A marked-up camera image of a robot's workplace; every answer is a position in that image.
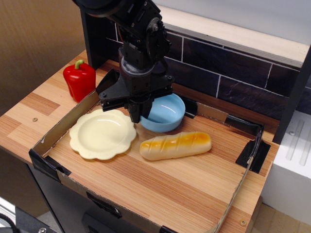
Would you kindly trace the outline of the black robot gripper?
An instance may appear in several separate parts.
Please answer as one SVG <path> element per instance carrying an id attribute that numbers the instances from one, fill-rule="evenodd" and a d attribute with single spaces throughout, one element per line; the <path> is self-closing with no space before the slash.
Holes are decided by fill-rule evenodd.
<path id="1" fill-rule="evenodd" d="M 155 66 L 139 69 L 120 60 L 119 71 L 111 69 L 98 86 L 98 94 L 104 111 L 124 107 L 133 123 L 140 122 L 140 116 L 148 118 L 154 99 L 173 92 L 174 77 L 153 73 Z"/>

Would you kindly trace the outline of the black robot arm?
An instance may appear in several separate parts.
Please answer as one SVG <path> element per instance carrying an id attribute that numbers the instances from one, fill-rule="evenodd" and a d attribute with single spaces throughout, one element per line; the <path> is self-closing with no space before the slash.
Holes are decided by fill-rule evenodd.
<path id="1" fill-rule="evenodd" d="M 108 21 L 122 42 L 119 71 L 102 79 L 99 97 L 104 111 L 123 107 L 134 123 L 148 117 L 155 98 L 173 92 L 165 56 L 171 42 L 160 9 L 150 0 L 77 0 L 81 11 L 87 59 L 99 68 L 109 57 L 105 43 Z"/>

